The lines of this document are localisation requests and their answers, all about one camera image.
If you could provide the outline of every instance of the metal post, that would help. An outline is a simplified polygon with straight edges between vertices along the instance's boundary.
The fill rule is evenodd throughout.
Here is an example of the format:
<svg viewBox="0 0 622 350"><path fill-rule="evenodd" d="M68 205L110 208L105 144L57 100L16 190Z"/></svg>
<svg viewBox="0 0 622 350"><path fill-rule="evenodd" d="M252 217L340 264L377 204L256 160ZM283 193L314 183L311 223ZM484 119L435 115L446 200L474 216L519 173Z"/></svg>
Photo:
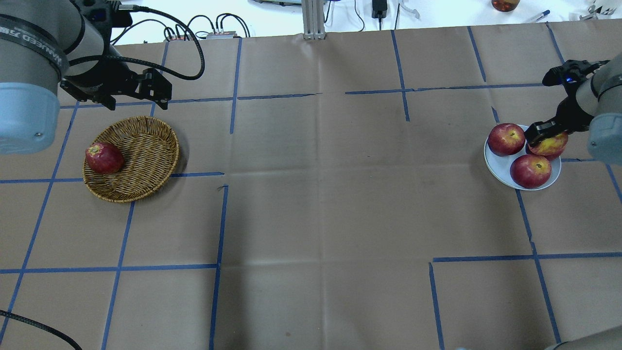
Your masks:
<svg viewBox="0 0 622 350"><path fill-rule="evenodd" d="M324 39L324 9L323 0L302 0L302 22L305 39Z"/></svg>

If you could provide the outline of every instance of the white plate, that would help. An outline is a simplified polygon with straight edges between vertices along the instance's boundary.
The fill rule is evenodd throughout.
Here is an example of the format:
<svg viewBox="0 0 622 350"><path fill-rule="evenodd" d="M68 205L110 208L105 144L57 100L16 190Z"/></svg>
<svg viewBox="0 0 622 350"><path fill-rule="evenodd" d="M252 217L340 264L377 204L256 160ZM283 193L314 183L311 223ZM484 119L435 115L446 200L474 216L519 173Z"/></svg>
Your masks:
<svg viewBox="0 0 622 350"><path fill-rule="evenodd" d="M519 126L523 130L527 130L526 126L524 125L519 125ZM537 191L539 189L545 189L549 187L550 185L553 184L553 182L555 182L555 180L557 180L557 178L559 177L559 173L561 173L562 171L562 160L559 157L553 159L550 162L550 166L551 166L550 178L547 182L544 183L544 185L540 187L536 187L536 188L522 187L521 185L517 184L512 179L512 176L510 176L509 168L512 165L512 162L516 158L524 154L527 154L527 152L525 152L525 147L523 147L520 150L520 152L516 154L512 154L511 156L501 157L501 156L494 154L490 150L490 148L488 147L488 138L486 138L486 142L484 142L484 160L486 160L486 165L488 166L488 170L490 170L490 172L493 173L493 175L497 178L497 180L503 182L505 185L508 185L511 188L522 189L525 191Z"/></svg>

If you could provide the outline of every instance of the brown woven basket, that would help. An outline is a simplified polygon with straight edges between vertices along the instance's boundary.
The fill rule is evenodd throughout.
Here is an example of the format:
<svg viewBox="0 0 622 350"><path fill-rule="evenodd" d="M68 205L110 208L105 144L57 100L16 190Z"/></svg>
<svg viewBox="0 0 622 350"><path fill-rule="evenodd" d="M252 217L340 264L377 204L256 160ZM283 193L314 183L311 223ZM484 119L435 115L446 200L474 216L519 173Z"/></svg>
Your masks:
<svg viewBox="0 0 622 350"><path fill-rule="evenodd" d="M125 203L156 192L169 179L179 159L175 131L150 116L135 116L107 127L93 142L117 146L125 164L114 174L98 174L82 165L84 183L100 199Z"/></svg>

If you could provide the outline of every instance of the apple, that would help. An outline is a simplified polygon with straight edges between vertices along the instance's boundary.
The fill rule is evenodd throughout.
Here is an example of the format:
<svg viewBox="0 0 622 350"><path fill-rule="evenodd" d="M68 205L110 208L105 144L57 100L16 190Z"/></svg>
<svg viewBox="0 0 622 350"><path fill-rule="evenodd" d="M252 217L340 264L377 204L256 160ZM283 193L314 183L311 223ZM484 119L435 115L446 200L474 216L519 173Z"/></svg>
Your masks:
<svg viewBox="0 0 622 350"><path fill-rule="evenodd" d="M568 133L564 131L559 135L542 140L542 142L537 144L535 147L527 145L525 151L527 153L545 156L546 159L552 161L564 152L567 143Z"/></svg>
<svg viewBox="0 0 622 350"><path fill-rule="evenodd" d="M85 153L88 166L96 173L114 174L125 163L121 150L111 143L95 142Z"/></svg>
<svg viewBox="0 0 622 350"><path fill-rule="evenodd" d="M544 185L550 178L551 165L544 156L524 154L514 160L509 167L509 174L517 184L525 188Z"/></svg>
<svg viewBox="0 0 622 350"><path fill-rule="evenodd" d="M488 147L498 156L518 153L525 145L525 133L516 124L503 123L495 126L488 135Z"/></svg>

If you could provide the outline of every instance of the pen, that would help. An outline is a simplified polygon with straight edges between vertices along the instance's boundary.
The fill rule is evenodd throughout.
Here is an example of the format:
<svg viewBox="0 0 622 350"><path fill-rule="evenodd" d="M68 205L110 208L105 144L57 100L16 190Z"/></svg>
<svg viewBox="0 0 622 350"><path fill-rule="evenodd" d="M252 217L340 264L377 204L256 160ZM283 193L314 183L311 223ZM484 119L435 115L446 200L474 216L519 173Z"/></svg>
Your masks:
<svg viewBox="0 0 622 350"><path fill-rule="evenodd" d="M536 23L537 21L545 18L549 14L550 14L550 11L546 10L546 11L538 13L537 15L535 15L535 16L531 17L530 19L526 20L525 23Z"/></svg>

